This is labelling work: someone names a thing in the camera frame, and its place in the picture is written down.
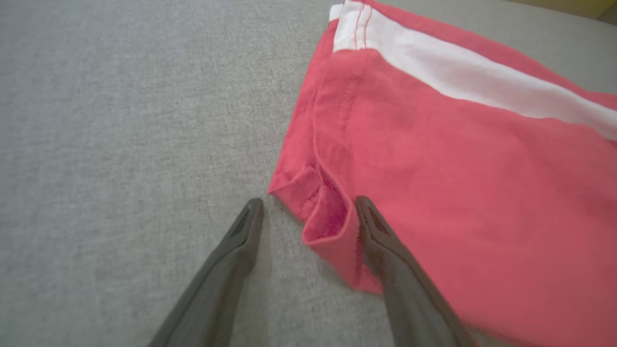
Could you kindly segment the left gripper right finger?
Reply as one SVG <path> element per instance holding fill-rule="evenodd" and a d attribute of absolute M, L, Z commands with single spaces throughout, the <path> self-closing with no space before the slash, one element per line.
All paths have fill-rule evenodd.
<path fill-rule="evenodd" d="M 354 205 L 364 263 L 381 283 L 395 347 L 477 347 L 372 201 L 358 196 Z"/>

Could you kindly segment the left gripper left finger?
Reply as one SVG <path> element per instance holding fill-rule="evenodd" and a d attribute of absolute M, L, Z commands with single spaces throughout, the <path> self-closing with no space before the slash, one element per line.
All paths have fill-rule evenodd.
<path fill-rule="evenodd" d="M 229 347 L 238 301 L 253 270 L 264 202 L 248 200 L 147 347 Z"/>

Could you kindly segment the red shorts with white stripe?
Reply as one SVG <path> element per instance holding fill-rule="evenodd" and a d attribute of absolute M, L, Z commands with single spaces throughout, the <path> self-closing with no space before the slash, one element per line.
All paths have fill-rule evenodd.
<path fill-rule="evenodd" d="M 374 0 L 343 0 L 269 185 L 352 288 L 367 196 L 465 323 L 617 347 L 617 94 Z"/>

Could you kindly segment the grey sofa seat cushion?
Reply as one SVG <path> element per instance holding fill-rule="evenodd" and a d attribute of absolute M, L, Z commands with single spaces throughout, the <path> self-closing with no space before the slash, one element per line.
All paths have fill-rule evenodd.
<path fill-rule="evenodd" d="M 394 347 L 267 189 L 340 0 L 0 0 L 0 347 L 147 347 L 245 203 L 230 347 Z"/>

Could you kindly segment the yellow cushion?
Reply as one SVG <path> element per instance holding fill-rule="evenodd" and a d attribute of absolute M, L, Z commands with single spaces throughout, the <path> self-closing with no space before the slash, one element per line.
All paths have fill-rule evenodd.
<path fill-rule="evenodd" d="M 504 0 L 527 6 L 540 7 L 568 13 L 579 17 L 593 18 L 602 17 L 606 11 L 617 4 L 617 0 Z"/>

